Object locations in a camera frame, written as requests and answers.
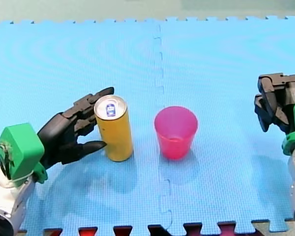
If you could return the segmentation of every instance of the pink cup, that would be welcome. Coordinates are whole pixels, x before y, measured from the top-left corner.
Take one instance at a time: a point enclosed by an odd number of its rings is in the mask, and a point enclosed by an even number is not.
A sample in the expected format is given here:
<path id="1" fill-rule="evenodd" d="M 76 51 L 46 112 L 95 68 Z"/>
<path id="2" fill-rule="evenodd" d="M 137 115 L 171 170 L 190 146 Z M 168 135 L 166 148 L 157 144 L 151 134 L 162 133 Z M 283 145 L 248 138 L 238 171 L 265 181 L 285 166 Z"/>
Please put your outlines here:
<path id="1" fill-rule="evenodd" d="M 172 106 L 157 114 L 154 126 L 161 153 L 168 159 L 178 160 L 189 152 L 198 120 L 190 110 Z"/>

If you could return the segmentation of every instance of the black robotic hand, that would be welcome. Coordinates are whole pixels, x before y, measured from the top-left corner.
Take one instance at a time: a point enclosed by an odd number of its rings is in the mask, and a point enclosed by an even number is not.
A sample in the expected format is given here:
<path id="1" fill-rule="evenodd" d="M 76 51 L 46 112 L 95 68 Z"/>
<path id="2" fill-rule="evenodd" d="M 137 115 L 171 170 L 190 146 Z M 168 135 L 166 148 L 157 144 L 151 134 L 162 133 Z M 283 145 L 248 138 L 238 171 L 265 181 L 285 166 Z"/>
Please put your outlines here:
<path id="1" fill-rule="evenodd" d="M 295 75 L 261 75 L 258 89 L 261 94 L 255 96 L 255 113 L 262 130 L 267 132 L 275 124 L 286 134 L 294 132 Z"/>
<path id="2" fill-rule="evenodd" d="M 94 115 L 95 102 L 102 96 L 114 94 L 114 88 L 106 88 L 95 95 L 88 94 L 76 101 L 70 109 L 53 116 L 38 132 L 45 153 L 40 160 L 48 169 L 61 162 L 68 164 L 106 146 L 103 141 L 85 144 L 77 142 L 79 136 L 86 136 L 97 125 Z"/>

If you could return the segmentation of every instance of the floor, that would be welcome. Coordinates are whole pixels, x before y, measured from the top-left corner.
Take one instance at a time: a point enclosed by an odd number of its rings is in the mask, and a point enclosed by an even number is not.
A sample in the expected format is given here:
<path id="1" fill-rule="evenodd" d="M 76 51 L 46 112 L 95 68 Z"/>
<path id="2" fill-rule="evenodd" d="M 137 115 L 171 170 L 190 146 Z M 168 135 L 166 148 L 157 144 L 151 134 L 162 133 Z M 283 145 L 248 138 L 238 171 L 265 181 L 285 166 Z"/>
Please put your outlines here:
<path id="1" fill-rule="evenodd" d="M 295 16 L 295 0 L 0 0 L 0 22 L 15 23 L 21 20 L 82 22 L 89 19 L 100 22 L 107 18 L 142 21 L 146 18 L 164 20 L 169 16 L 179 19 L 237 16 L 244 19 L 245 16 L 264 18 L 268 15 Z M 268 223 L 254 225 L 265 236 L 295 236 L 294 223 L 287 223 L 290 231 L 272 234 L 268 232 Z"/>

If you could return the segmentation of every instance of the foam mat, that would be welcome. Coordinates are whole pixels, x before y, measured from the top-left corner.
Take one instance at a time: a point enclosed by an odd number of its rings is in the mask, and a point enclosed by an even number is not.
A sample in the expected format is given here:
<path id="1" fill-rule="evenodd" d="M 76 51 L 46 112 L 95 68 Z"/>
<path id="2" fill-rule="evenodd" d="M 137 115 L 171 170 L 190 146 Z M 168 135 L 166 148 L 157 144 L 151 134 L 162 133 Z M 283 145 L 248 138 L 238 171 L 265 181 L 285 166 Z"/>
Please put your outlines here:
<path id="1" fill-rule="evenodd" d="M 51 168 L 29 200 L 27 235 L 97 227 L 108 236 L 132 226 L 142 236 L 161 225 L 179 236 L 185 223 L 212 235 L 220 222 L 252 233 L 259 220 L 288 229 L 284 135 L 261 131 L 253 100 L 260 74 L 295 74 L 293 17 L 31 23 L 0 24 L 0 133 L 22 122 L 38 131 L 82 96 L 114 86 L 129 106 L 135 152 L 122 163 L 98 152 Z M 200 123 L 192 150 L 175 163 L 159 154 L 153 130 L 170 105 L 191 109 Z M 96 139 L 97 128 L 80 141 Z"/>

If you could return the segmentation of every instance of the can lid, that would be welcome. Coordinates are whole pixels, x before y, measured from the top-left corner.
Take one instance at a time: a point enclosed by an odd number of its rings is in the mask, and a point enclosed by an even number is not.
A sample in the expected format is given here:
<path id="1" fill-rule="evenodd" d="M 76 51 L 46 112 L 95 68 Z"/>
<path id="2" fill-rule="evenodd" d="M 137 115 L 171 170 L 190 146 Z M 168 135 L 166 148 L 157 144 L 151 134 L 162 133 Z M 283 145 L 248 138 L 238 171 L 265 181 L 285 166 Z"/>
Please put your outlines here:
<path id="1" fill-rule="evenodd" d="M 104 120 L 120 118 L 127 110 L 125 101 L 115 95 L 106 95 L 97 100 L 94 106 L 95 114 Z"/>

